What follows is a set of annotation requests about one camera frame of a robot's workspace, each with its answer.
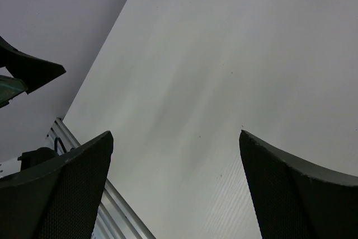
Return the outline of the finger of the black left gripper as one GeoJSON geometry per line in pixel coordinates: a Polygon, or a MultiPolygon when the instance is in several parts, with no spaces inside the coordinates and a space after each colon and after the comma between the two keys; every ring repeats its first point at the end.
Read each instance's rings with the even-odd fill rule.
{"type": "Polygon", "coordinates": [[[25,54],[1,37],[1,68],[3,67],[14,78],[25,83],[27,94],[66,73],[62,65],[25,54]]]}

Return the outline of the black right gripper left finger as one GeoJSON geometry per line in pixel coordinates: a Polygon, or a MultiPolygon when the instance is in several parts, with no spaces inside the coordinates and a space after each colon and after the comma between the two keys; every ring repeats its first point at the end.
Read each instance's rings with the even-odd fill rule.
{"type": "Polygon", "coordinates": [[[1,238],[91,238],[113,152],[110,131],[1,180],[1,238]]]}

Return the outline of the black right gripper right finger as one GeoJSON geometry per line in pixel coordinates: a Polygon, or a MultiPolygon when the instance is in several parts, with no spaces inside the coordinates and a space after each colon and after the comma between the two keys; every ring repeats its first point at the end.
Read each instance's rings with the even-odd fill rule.
{"type": "Polygon", "coordinates": [[[239,149],[262,238],[357,238],[357,177],[243,130],[239,149]]]}

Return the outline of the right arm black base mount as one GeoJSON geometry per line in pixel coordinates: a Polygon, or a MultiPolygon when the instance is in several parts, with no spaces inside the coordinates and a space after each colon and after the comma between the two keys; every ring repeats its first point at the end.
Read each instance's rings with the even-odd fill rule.
{"type": "Polygon", "coordinates": [[[67,152],[61,138],[55,137],[53,148],[40,147],[34,151],[24,152],[17,160],[21,162],[20,170],[23,171],[67,152]]]}

